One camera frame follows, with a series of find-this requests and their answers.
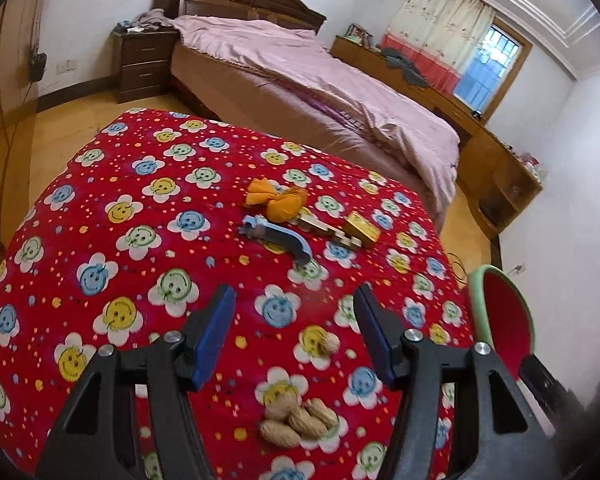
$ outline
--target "yellow box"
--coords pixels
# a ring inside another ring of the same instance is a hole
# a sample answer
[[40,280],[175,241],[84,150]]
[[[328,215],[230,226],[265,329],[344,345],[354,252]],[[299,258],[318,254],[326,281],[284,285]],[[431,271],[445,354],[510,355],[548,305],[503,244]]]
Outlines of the yellow box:
[[378,241],[380,229],[364,218],[360,213],[354,211],[345,220],[342,230],[349,236],[355,236],[362,241],[367,249]]

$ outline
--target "peanut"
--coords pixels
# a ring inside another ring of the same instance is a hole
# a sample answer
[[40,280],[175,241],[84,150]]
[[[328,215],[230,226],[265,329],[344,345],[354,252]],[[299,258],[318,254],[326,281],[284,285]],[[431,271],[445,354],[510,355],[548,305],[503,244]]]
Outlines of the peanut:
[[287,421],[300,435],[311,440],[318,440],[327,434],[327,427],[324,423],[319,418],[309,415],[304,408],[295,408]]
[[338,423],[338,415],[331,408],[327,408],[320,399],[310,399],[304,404],[307,411],[323,421],[327,428],[333,428]]
[[340,340],[333,332],[327,332],[320,342],[320,350],[330,355],[335,354],[340,349]]
[[284,422],[289,413],[298,406],[298,395],[295,392],[285,392],[277,396],[273,402],[267,406],[264,412],[264,418]]
[[300,444],[300,435],[286,424],[276,420],[265,420],[260,425],[260,436],[278,447],[290,449]]

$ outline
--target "window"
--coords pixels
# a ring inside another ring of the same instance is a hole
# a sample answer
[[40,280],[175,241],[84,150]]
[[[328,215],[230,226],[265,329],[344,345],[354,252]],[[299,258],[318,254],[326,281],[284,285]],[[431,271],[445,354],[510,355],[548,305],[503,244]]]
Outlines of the window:
[[456,86],[454,96],[488,119],[513,83],[530,48],[522,36],[495,20]]

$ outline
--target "screw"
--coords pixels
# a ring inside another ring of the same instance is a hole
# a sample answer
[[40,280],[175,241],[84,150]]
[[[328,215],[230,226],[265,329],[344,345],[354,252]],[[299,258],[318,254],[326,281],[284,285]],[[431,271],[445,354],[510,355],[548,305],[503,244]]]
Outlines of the screw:
[[476,352],[478,352],[478,354],[480,354],[480,355],[487,355],[488,353],[491,352],[491,347],[483,341],[478,341],[474,345],[474,350]]
[[101,357],[109,357],[113,354],[114,348],[112,345],[102,345],[98,348],[98,355]]
[[180,339],[182,339],[182,334],[180,332],[178,332],[177,330],[169,330],[164,335],[164,340],[167,343],[177,343],[178,341],[180,341]]
[[422,332],[417,328],[410,328],[404,331],[404,337],[407,341],[417,343],[418,341],[422,341]]

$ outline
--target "curtain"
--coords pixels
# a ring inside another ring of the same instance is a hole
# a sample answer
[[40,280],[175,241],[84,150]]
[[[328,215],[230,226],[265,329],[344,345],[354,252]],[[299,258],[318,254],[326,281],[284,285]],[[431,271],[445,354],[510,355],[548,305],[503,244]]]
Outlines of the curtain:
[[382,39],[411,59],[429,84],[451,94],[495,16],[481,0],[407,0]]

